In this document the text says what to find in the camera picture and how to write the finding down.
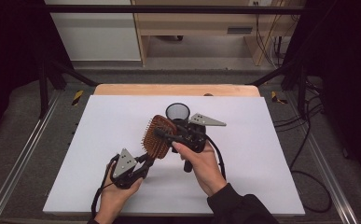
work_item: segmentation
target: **silver floor strip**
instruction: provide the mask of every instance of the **silver floor strip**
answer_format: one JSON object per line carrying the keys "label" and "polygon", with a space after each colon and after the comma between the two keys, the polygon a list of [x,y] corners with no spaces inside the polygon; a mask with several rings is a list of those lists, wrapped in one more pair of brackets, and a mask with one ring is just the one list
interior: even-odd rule
{"label": "silver floor strip", "polygon": [[44,132],[49,119],[58,104],[58,100],[62,95],[62,91],[54,91],[50,100],[49,100],[49,110],[46,113],[46,116],[40,119],[37,124],[35,125],[35,129],[33,130],[32,134],[30,135],[28,141],[26,142],[23,150],[18,157],[17,161],[15,162],[14,166],[12,167],[11,172],[9,173],[5,183],[3,184],[2,188],[0,188],[0,215],[2,214],[9,197],[11,196],[12,191],[14,190],[15,186],[17,185],[23,170],[25,169],[28,160],[30,159],[35,146],[40,139],[41,134]]}
{"label": "silver floor strip", "polygon": [[[293,107],[293,110],[298,113],[297,107],[296,107],[296,96],[294,92],[287,92],[286,93],[288,102]],[[307,124],[301,125],[303,132],[307,132]],[[320,171],[321,176],[323,177],[323,180],[326,183],[326,187],[331,193],[331,198],[333,203],[335,204],[338,214],[340,215],[340,218],[342,219],[342,222],[344,224],[356,224],[358,223],[357,218],[354,215],[354,211],[352,207],[349,205],[348,200],[345,197],[345,194],[342,191],[342,188],[340,187],[340,184],[337,181],[337,178],[334,176],[334,173],[332,172],[330,166],[328,165],[325,156],[322,153],[322,150],[320,149],[319,145],[317,144],[312,131],[309,133],[308,137],[309,144],[311,146],[311,153],[313,156],[314,161],[316,162],[317,168]]]}

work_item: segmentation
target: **person's left hand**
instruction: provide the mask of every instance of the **person's left hand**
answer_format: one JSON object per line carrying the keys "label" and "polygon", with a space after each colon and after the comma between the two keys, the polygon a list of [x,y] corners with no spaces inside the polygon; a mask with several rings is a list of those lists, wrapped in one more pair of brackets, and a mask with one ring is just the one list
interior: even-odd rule
{"label": "person's left hand", "polygon": [[[115,163],[110,167],[109,174],[111,174],[111,169],[113,169],[114,164]],[[129,189],[119,189],[113,184],[109,175],[107,175],[104,185],[110,186],[104,188],[102,192],[101,205],[95,221],[99,222],[99,224],[113,223],[119,212],[121,212],[125,202],[140,188],[142,182],[143,178],[140,177]]]}

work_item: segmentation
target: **wooden paddle brush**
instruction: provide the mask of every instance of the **wooden paddle brush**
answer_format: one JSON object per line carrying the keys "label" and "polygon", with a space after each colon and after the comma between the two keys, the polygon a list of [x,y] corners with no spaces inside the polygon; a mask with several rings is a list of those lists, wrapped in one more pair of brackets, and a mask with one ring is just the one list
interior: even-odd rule
{"label": "wooden paddle brush", "polygon": [[165,134],[176,135],[176,133],[176,126],[170,120],[161,115],[154,116],[146,128],[142,140],[148,156],[153,159],[163,159],[171,146],[162,136]]}

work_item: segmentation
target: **person's arm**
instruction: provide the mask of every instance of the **person's arm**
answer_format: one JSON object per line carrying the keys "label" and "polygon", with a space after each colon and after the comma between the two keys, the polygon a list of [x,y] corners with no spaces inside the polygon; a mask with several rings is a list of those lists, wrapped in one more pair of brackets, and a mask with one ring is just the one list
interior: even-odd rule
{"label": "person's arm", "polygon": [[114,185],[110,177],[107,176],[104,188],[101,195],[101,204],[99,212],[94,219],[91,219],[88,224],[111,224],[119,215],[125,202],[140,188],[143,178],[136,180],[129,189],[119,189]]}
{"label": "person's arm", "polygon": [[206,143],[201,153],[173,142],[173,147],[185,160],[192,163],[194,174],[207,202],[214,213],[214,223],[271,224],[278,223],[264,204],[252,194],[239,195],[221,175],[215,158],[215,151]]}

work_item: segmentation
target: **human hand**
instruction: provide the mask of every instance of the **human hand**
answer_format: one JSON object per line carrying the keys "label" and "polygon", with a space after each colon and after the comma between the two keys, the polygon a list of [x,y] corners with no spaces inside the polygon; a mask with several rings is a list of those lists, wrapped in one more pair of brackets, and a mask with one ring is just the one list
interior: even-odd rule
{"label": "human hand", "polygon": [[[111,169],[113,169],[113,165],[110,167],[109,174],[111,174]],[[100,224],[105,223],[113,223],[114,219],[121,212],[122,207],[125,202],[140,188],[140,185],[143,182],[143,178],[140,177],[136,180],[129,189],[119,189],[116,185],[113,184],[109,175],[107,175],[104,185],[107,186],[102,191],[101,195],[101,205],[99,208],[99,212],[95,217],[95,221]]]}
{"label": "human hand", "polygon": [[172,142],[172,146],[182,156],[190,161],[194,174],[203,191],[210,197],[227,185],[227,181],[218,168],[215,150],[206,142],[202,152],[196,153],[181,143]]}

